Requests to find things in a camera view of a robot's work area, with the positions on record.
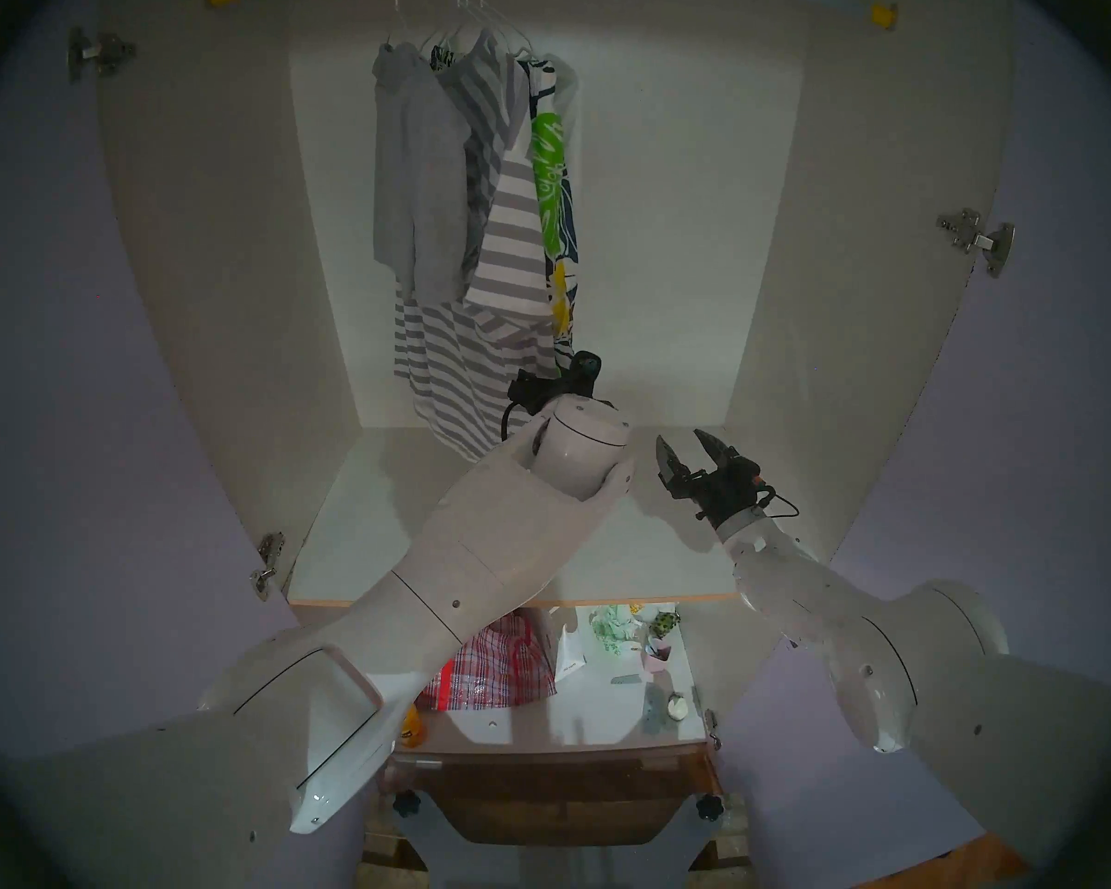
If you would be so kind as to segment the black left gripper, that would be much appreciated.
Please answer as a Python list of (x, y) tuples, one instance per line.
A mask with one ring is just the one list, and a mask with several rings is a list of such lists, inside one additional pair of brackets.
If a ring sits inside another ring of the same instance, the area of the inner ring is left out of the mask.
[(573, 394), (587, 400), (594, 399), (594, 387), (602, 372), (602, 359), (590, 351), (578, 351), (570, 364), (562, 368), (558, 379), (556, 396)]

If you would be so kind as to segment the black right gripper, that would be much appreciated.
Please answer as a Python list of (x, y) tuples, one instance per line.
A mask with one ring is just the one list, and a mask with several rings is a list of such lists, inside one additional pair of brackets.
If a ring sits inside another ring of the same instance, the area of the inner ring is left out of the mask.
[(743, 470), (743, 456), (712, 432), (694, 430), (713, 468), (691, 472), (663, 434), (655, 438), (657, 476), (673, 499), (689, 499), (697, 505), (697, 519), (714, 529), (745, 510), (763, 507), (765, 481), (755, 472)]

